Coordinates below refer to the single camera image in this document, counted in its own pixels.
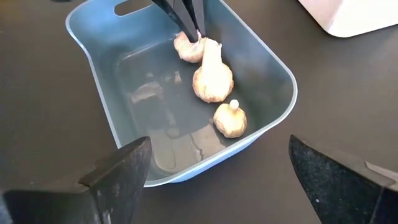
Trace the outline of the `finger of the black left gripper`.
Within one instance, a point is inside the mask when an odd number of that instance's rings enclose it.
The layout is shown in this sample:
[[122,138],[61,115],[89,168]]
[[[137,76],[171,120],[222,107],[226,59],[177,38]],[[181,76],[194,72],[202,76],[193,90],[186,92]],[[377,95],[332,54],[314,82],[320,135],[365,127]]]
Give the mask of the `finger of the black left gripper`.
[[199,40],[198,30],[195,28],[183,0],[152,0],[152,2],[158,5],[178,25],[190,42]]
[[193,20],[195,28],[202,36],[206,36],[203,0],[183,0],[183,3]]

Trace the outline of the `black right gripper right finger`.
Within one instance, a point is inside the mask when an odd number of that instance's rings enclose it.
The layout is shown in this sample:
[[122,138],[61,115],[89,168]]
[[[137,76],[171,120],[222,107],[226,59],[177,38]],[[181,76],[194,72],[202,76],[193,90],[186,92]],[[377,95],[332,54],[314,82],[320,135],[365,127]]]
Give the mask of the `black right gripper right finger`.
[[322,223],[397,224],[397,173],[291,135],[289,157]]

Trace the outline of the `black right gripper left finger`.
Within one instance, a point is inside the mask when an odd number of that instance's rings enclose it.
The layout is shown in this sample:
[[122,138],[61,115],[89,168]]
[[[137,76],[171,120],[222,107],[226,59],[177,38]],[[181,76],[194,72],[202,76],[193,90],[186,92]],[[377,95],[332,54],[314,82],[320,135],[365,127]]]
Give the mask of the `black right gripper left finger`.
[[2,193],[3,223],[132,223],[152,146],[143,136],[52,182]]

